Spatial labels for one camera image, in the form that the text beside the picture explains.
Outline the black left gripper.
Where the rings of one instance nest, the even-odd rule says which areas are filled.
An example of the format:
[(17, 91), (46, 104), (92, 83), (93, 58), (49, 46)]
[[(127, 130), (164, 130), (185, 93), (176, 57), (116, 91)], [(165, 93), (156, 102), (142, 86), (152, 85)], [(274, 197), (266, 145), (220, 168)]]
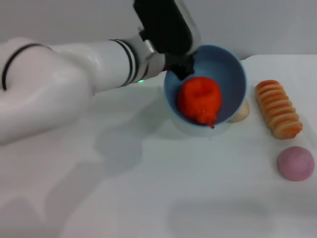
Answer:
[(177, 76), (177, 78), (179, 80), (184, 80), (186, 77), (194, 73), (194, 68), (191, 64), (194, 64), (194, 56), (196, 53), (197, 52), (193, 52), (189, 55), (182, 56), (164, 54), (164, 67), (172, 67), (172, 72)]

